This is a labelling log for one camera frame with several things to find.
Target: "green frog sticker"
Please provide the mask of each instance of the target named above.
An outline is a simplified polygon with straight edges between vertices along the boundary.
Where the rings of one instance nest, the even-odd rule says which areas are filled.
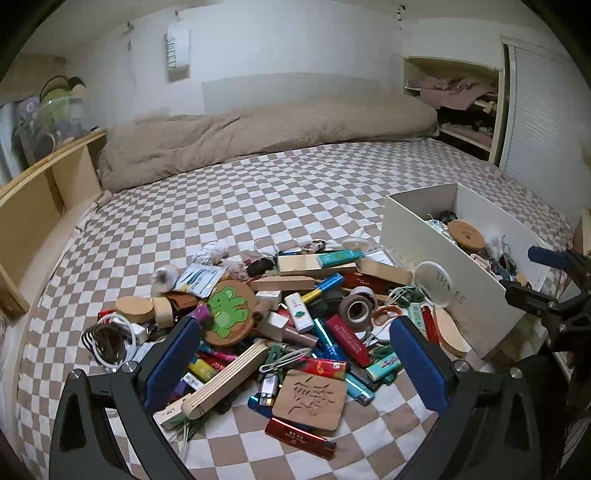
[[[207,304],[212,310],[212,332],[216,332],[221,338],[230,335],[231,328],[239,322],[245,322],[248,318],[248,309],[239,309],[246,303],[244,297],[236,296],[233,287],[226,287],[209,299]]]

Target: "white storage box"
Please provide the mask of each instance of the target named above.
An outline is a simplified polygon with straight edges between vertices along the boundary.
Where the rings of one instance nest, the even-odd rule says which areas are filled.
[[[531,262],[532,245],[548,248],[534,232],[486,198],[459,183],[407,192],[385,199],[380,243],[407,267],[430,260],[440,264],[453,282],[454,299],[447,309],[458,329],[481,357],[491,353],[523,317],[505,301],[505,289],[459,247],[431,228],[424,219],[444,210],[473,225],[490,242],[505,235],[511,256],[535,290],[549,267]]]

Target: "closet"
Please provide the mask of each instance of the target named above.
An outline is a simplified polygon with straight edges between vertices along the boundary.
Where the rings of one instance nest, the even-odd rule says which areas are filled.
[[[437,109],[438,139],[477,158],[498,163],[508,94],[503,70],[459,60],[407,57],[404,59],[404,88],[408,95],[419,97],[434,108],[438,105],[433,104],[433,96],[438,98],[444,91],[465,90],[462,99],[460,95],[450,96]],[[472,89],[488,91],[466,102],[466,97],[470,96],[468,90]]]
[[[591,206],[591,90],[570,58],[504,42],[510,93],[499,166],[574,226]]]

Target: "ceiling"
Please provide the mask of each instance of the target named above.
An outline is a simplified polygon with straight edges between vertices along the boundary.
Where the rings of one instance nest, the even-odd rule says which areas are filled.
[[[333,0],[397,18],[401,2],[404,20],[421,18],[476,18],[529,27],[544,26],[521,0]],[[75,45],[88,43],[109,30],[163,8],[200,7],[224,0],[66,0],[44,21],[23,47],[23,53],[66,56]]]

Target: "sliding closet door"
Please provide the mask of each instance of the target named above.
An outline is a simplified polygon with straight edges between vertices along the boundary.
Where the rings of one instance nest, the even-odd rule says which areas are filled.
[[[570,59],[540,53],[509,46],[500,166],[574,224],[591,206],[591,91]]]

